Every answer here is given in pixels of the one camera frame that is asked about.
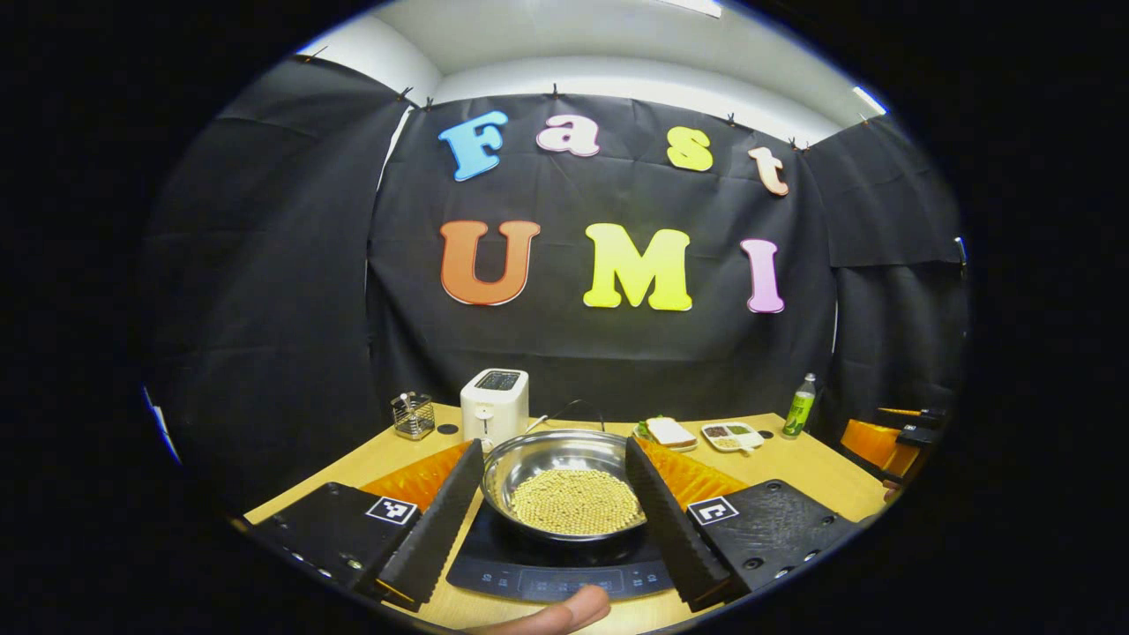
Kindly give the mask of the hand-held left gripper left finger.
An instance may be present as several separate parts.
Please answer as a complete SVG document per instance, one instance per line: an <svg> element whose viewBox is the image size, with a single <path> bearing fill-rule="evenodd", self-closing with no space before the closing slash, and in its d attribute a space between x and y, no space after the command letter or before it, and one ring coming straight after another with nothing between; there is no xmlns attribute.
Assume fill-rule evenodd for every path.
<svg viewBox="0 0 1129 635"><path fill-rule="evenodd" d="M408 611L428 602L484 473L480 440L449 450L430 503L324 482L250 534L331 586Z"/></svg>

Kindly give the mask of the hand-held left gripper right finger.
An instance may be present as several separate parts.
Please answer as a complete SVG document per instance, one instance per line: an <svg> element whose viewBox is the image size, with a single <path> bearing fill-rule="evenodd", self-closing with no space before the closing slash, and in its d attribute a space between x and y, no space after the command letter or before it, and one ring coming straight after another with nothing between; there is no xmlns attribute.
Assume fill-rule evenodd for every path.
<svg viewBox="0 0 1129 635"><path fill-rule="evenodd" d="M769 594L859 530L779 479L681 504L637 438L625 442L625 479L675 590L693 612Z"/></svg>

